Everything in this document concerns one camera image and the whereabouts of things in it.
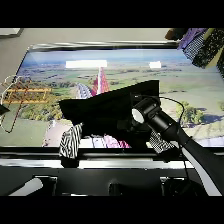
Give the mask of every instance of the landscape image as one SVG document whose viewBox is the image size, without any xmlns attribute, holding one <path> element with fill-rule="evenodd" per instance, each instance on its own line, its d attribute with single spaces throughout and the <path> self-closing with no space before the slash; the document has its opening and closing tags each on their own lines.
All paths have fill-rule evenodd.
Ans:
<svg viewBox="0 0 224 224">
<path fill-rule="evenodd" d="M 106 67 L 67 68 L 66 61 L 106 60 Z M 160 62 L 160 68 L 150 67 Z M 160 96 L 181 102 L 181 125 L 206 147 L 224 146 L 224 81 L 216 67 L 193 66 L 176 49 L 83 50 L 27 53 L 18 76 L 36 87 L 50 87 L 47 104 L 23 104 L 13 131 L 0 129 L 1 146 L 55 146 L 71 126 L 58 105 L 62 99 L 85 99 L 148 80 L 160 81 Z M 161 99 L 162 109 L 178 120 L 181 107 Z M 12 105 L 3 126 L 10 128 L 18 105 Z"/>
</svg>

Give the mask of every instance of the display screen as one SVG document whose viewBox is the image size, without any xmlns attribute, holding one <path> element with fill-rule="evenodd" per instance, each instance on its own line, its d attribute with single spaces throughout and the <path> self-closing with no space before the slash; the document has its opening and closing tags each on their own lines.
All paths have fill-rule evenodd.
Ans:
<svg viewBox="0 0 224 224">
<path fill-rule="evenodd" d="M 216 67 L 192 65 L 176 49 L 124 49 L 30 52 L 17 76 L 29 76 L 36 85 L 52 88 L 47 104 L 24 104 L 13 131 L 0 129 L 1 146 L 58 147 L 72 124 L 57 104 L 62 99 L 86 99 L 148 80 L 160 81 L 160 96 L 186 107 L 182 126 L 206 147 L 224 146 L 224 83 Z M 175 120 L 176 103 L 161 99 L 162 109 Z M 16 109 L 7 113 L 11 125 Z M 92 141 L 82 143 L 88 147 Z"/>
</svg>

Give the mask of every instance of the purple fabric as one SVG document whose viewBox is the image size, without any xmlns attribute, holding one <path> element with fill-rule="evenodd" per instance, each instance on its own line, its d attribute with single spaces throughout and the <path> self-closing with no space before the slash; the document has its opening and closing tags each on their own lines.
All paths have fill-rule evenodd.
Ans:
<svg viewBox="0 0 224 224">
<path fill-rule="evenodd" d="M 179 43 L 177 50 L 185 49 L 187 45 L 199 34 L 204 32 L 207 28 L 189 28 L 186 35 L 182 38 Z"/>
</svg>

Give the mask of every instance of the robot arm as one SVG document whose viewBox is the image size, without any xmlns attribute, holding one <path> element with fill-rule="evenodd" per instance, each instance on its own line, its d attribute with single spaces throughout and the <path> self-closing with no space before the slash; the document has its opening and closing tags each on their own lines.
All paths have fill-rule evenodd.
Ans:
<svg viewBox="0 0 224 224">
<path fill-rule="evenodd" d="M 208 195 L 224 195 L 224 159 L 190 138 L 176 121 L 162 111 L 156 99 L 143 99 L 132 109 L 132 116 L 139 123 L 147 123 L 162 139 L 182 146 L 183 154 L 198 172 Z"/>
</svg>

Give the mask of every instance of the white wall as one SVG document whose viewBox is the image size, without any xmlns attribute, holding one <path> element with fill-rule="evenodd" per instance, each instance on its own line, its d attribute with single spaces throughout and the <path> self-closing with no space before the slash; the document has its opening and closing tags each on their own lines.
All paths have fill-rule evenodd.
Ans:
<svg viewBox="0 0 224 224">
<path fill-rule="evenodd" d="M 0 28 L 0 35 L 17 34 L 20 28 Z"/>
</svg>

